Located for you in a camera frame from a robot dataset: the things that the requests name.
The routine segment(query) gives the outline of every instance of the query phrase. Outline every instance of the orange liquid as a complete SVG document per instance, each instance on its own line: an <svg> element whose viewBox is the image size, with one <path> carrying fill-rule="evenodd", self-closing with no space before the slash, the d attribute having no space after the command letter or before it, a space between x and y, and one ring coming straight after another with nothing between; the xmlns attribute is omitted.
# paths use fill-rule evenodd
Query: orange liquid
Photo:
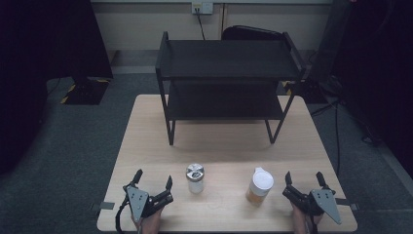
<svg viewBox="0 0 413 234"><path fill-rule="evenodd" d="M258 196L251 191L250 188L246 191L246 199L253 204L260 204L264 201L266 196Z"/></svg>

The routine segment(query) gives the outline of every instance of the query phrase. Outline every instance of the silver lid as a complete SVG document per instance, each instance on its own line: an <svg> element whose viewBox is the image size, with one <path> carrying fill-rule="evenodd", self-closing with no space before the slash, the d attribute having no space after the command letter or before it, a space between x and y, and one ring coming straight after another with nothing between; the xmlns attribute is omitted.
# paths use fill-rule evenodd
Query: silver lid
<svg viewBox="0 0 413 234"><path fill-rule="evenodd" d="M204 174L204 167L201 164L191 164L186 168L186 177L193 182L203 179Z"/></svg>

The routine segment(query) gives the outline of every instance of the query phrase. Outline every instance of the black metal shelf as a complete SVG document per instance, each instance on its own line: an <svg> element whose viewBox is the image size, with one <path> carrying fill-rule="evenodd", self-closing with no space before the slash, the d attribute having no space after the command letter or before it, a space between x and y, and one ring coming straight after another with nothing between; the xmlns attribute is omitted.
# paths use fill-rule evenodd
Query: black metal shelf
<svg viewBox="0 0 413 234"><path fill-rule="evenodd" d="M280 120L277 83L176 81L169 87L171 120Z"/></svg>
<svg viewBox="0 0 413 234"><path fill-rule="evenodd" d="M264 120L274 143L295 93L282 111L277 85L299 85L305 70L286 32L272 41L169 40L164 32L156 73L169 144L179 120ZM274 134L269 120L280 120Z"/></svg>

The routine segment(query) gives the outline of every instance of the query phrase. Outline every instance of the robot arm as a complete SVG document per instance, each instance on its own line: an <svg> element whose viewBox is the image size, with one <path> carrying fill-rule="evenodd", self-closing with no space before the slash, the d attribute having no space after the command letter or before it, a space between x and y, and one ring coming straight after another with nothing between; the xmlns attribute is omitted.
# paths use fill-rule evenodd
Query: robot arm
<svg viewBox="0 0 413 234"><path fill-rule="evenodd" d="M317 179L321 189L313 189L309 195L303 194L292 186L290 172L285 175L285 190L282 192L288 200L291 201L306 215L322 215L327 213L336 223L341 224L340 214L337 210L337 204L334 198L335 191L331 190L325 183L322 173L317 173Z"/></svg>
<svg viewBox="0 0 413 234"><path fill-rule="evenodd" d="M140 177L143 172L139 169L133 180L124 186L124 190L127 193L122 206L119 208L116 214L116 230L119 233L124 233L120 225L120 214L125 207L129 204L131 208L131 213L134 221L138 222L142 217L148 217L153 215L155 212L166 206L167 204L173 202L172 194L170 190L172 188L172 178L169 176L166 185L166 190L157 196L149 196L149 194L143 190L140 190L136 185L140 181Z"/></svg>

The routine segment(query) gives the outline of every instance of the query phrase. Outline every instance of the lower shelf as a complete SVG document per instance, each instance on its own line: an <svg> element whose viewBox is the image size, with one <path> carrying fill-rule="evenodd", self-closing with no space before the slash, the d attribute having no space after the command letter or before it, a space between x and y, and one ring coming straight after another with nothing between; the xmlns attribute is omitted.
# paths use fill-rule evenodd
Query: lower shelf
<svg viewBox="0 0 413 234"><path fill-rule="evenodd" d="M171 120L280 120L278 82L175 81L169 87Z"/></svg>

